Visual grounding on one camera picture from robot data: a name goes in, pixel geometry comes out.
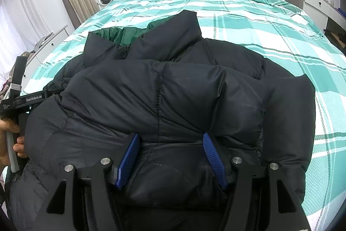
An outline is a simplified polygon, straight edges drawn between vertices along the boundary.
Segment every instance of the bed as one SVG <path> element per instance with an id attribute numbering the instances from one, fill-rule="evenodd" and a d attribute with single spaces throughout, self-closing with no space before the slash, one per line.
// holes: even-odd
<path id="1" fill-rule="evenodd" d="M 42 90 L 81 54 L 89 31 L 145 28 L 184 9 L 197 12 L 204 38 L 243 45 L 313 82 L 316 132 L 302 206 L 311 229 L 325 230 L 346 197 L 346 58 L 305 12 L 284 0 L 114 0 L 46 58 L 24 93 Z"/>

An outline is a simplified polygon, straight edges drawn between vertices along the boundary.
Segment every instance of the clothing pile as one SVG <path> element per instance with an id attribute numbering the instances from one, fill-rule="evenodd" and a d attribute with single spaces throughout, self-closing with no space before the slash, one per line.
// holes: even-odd
<path id="1" fill-rule="evenodd" d="M 0 91 L 0 102 L 1 100 L 5 97 L 8 89 L 10 88 L 10 80 L 8 79 L 3 85 L 2 85 L 2 89 Z"/>
<path id="2" fill-rule="evenodd" d="M 315 132 L 313 84 L 243 46 L 202 38 L 195 12 L 144 30 L 89 33 L 84 53 L 46 89 L 64 91 L 27 121 L 30 160 L 10 190 L 18 231 L 32 229 L 66 165 L 94 165 L 131 132 L 141 137 L 139 153 L 127 185 L 113 193 L 125 230 L 218 230 L 233 191 L 217 183 L 203 150 L 205 132 L 228 156 L 278 163 L 303 201 Z M 93 231 L 91 192 L 84 194 Z M 256 193 L 251 202 L 249 219 Z"/>

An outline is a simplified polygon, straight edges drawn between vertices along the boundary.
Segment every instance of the white sheer curtain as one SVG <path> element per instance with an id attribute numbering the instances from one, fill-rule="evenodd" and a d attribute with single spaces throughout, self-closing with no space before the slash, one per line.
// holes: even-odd
<path id="1" fill-rule="evenodd" d="M 0 89 L 16 57 L 50 33 L 36 0 L 0 0 Z"/>

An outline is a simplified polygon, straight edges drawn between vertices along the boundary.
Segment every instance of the metal screw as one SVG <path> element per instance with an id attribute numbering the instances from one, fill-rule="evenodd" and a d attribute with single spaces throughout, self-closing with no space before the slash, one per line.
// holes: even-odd
<path id="1" fill-rule="evenodd" d="M 103 165 L 107 165 L 107 164 L 109 164 L 110 163 L 110 158 L 103 158 L 102 160 L 101 160 L 101 164 L 103 164 Z"/>
<path id="2" fill-rule="evenodd" d="M 269 167 L 272 169 L 272 170 L 278 170 L 279 166 L 276 164 L 276 163 L 271 163 L 269 165 Z"/>
<path id="3" fill-rule="evenodd" d="M 65 171 L 66 172 L 70 172 L 70 171 L 72 171 L 73 170 L 73 165 L 67 165 L 67 166 L 65 166 Z"/>
<path id="4" fill-rule="evenodd" d="M 235 164 L 240 164 L 240 163 L 242 163 L 242 158 L 241 157 L 234 157 L 233 159 L 232 159 L 232 161 L 233 161 L 233 163 L 235 163 Z"/>

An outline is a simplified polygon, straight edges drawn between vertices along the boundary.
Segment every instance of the drawer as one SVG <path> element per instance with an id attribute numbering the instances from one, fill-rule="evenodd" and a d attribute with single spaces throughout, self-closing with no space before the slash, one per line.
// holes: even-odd
<path id="1" fill-rule="evenodd" d="M 26 87 L 29 80 L 35 74 L 36 70 L 39 68 L 40 65 L 41 62 L 36 58 L 35 55 L 32 58 L 30 58 L 30 62 L 26 65 L 24 76 L 22 78 L 22 89 Z"/>
<path id="2" fill-rule="evenodd" d="M 305 2 L 329 16 L 330 5 L 324 0 L 305 0 Z"/>
<path id="3" fill-rule="evenodd" d="M 44 60 L 47 58 L 49 54 L 52 53 L 52 51 L 61 44 L 62 41 L 64 41 L 67 38 L 67 34 L 65 30 L 62 30 L 60 33 L 58 33 L 54 38 L 52 38 L 49 42 L 45 43 L 44 46 L 42 46 L 37 52 L 36 57 L 37 59 L 43 63 Z"/>
<path id="4" fill-rule="evenodd" d="M 306 2 L 304 2 L 303 10 L 310 16 L 315 25 L 324 33 L 323 30 L 327 27 L 328 16 Z"/>
<path id="5" fill-rule="evenodd" d="M 346 30 L 346 19 L 340 15 L 334 8 L 330 9 L 329 17 L 335 21 L 340 27 Z"/>

